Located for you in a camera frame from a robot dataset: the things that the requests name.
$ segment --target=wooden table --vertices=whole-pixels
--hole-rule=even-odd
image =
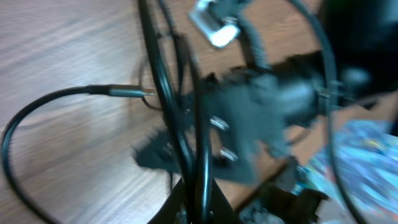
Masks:
[[[237,43],[215,52],[195,30],[187,19],[193,1],[168,2],[179,30],[191,38],[203,74],[243,63]],[[307,2],[316,8],[318,0]],[[266,40],[271,62],[316,49],[308,26],[284,1],[255,2],[246,14]],[[136,82],[143,46],[135,1],[1,1],[0,127],[51,91]],[[173,68],[172,57],[168,61]],[[149,75],[145,82],[152,85]],[[341,113],[339,122],[354,110]],[[137,99],[66,97],[22,122],[12,140],[12,164],[26,191],[63,223],[146,223],[166,199],[167,178],[136,166],[131,146],[163,126],[160,114]],[[295,147],[300,161],[319,150],[319,128]],[[280,162],[264,153],[258,164],[266,178]],[[40,223],[0,175],[0,223]],[[252,189],[219,183],[233,205]]]

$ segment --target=black cylindrical component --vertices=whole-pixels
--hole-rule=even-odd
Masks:
[[[319,52],[296,55],[274,65],[274,74],[279,77],[280,107],[286,125],[306,124],[318,114],[324,113],[319,94],[325,86]],[[367,67],[349,63],[338,64],[341,107],[355,104],[369,96],[394,89],[396,78],[385,82],[383,76]]]

